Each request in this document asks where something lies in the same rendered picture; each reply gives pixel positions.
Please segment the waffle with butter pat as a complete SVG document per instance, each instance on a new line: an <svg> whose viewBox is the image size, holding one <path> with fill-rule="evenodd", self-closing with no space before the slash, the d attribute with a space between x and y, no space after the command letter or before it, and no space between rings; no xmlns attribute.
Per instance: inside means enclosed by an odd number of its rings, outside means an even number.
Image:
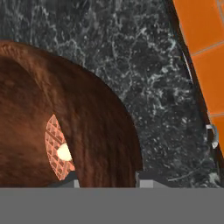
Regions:
<svg viewBox="0 0 224 224"><path fill-rule="evenodd" d="M55 115L51 116L46 125L45 147L49 163L59 180L65 179L70 171L75 170L72 156Z"/></svg>

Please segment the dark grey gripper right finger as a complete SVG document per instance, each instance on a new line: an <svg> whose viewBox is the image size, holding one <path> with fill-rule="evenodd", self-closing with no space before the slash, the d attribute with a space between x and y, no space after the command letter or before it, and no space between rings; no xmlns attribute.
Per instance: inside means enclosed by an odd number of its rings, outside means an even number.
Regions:
<svg viewBox="0 0 224 224"><path fill-rule="evenodd" d="M135 174L137 188L163 188L174 187L172 182L158 176L152 171L137 171Z"/></svg>

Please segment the brown wooden bowl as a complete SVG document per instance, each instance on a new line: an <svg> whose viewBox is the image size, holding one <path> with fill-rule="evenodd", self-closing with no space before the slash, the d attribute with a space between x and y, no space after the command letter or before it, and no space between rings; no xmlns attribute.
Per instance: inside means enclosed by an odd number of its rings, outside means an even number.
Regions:
<svg viewBox="0 0 224 224"><path fill-rule="evenodd" d="M137 132L100 78L37 47L0 40L0 187L56 182L45 149L55 116L82 187L132 187L143 162Z"/></svg>

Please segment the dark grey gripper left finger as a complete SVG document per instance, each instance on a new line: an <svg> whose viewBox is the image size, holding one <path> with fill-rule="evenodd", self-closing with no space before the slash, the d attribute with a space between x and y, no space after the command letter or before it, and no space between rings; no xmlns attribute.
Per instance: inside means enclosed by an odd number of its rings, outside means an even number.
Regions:
<svg viewBox="0 0 224 224"><path fill-rule="evenodd" d="M60 180L57 183L50 184L51 188L54 187L67 187L67 188L79 188L79 180L75 171L70 171L65 179Z"/></svg>

